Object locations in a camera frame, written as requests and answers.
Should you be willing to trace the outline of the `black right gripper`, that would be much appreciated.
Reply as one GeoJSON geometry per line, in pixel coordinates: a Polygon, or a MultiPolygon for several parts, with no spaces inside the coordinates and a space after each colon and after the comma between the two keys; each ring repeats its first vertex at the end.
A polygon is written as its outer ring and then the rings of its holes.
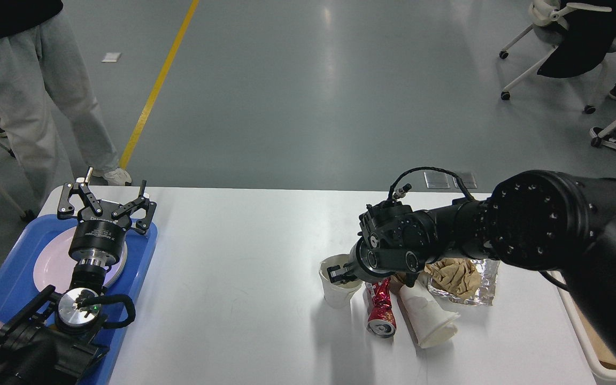
{"type": "Polygon", "coordinates": [[[350,249],[347,263],[327,267],[329,282],[349,283],[361,280],[362,282],[377,283],[394,274],[393,271],[374,268],[367,259],[368,253],[369,249],[366,247],[364,239],[358,239],[357,243],[350,249]]]}

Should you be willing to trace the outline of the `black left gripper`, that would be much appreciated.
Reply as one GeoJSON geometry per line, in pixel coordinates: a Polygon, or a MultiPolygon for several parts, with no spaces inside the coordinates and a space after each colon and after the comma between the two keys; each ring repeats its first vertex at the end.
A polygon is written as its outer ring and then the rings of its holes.
{"type": "Polygon", "coordinates": [[[137,197],[127,204],[118,204],[110,218],[89,188],[94,170],[89,167],[84,177],[62,186],[57,218],[78,220],[68,252],[70,258],[79,264],[98,260],[101,266],[113,266],[121,260],[127,231],[148,233],[157,204],[146,192],[147,180],[142,180],[137,197]]]}

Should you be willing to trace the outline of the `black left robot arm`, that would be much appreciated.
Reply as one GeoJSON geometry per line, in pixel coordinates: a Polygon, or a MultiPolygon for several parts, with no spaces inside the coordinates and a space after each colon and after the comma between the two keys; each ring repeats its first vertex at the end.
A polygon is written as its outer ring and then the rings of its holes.
{"type": "Polygon", "coordinates": [[[95,343],[98,334],[135,321],[132,295],[108,294],[105,281],[129,231],[151,231],[157,205],[146,187],[143,180],[137,197],[120,204],[97,199],[88,177],[64,185],[57,217],[76,220],[70,283],[63,292],[46,286],[0,328],[0,384],[76,384],[110,351],[95,343]]]}

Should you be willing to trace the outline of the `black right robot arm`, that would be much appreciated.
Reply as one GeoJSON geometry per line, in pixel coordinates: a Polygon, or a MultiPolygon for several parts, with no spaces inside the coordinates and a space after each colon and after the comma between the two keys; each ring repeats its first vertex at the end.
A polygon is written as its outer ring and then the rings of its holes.
{"type": "Polygon", "coordinates": [[[616,356],[616,178],[535,169],[480,201],[452,177],[464,196],[418,211],[402,203],[411,185],[395,180],[387,198],[359,216],[359,239],[347,263],[327,268],[330,282],[375,283],[404,273],[410,286],[426,265],[447,256],[558,271],[616,356]]]}

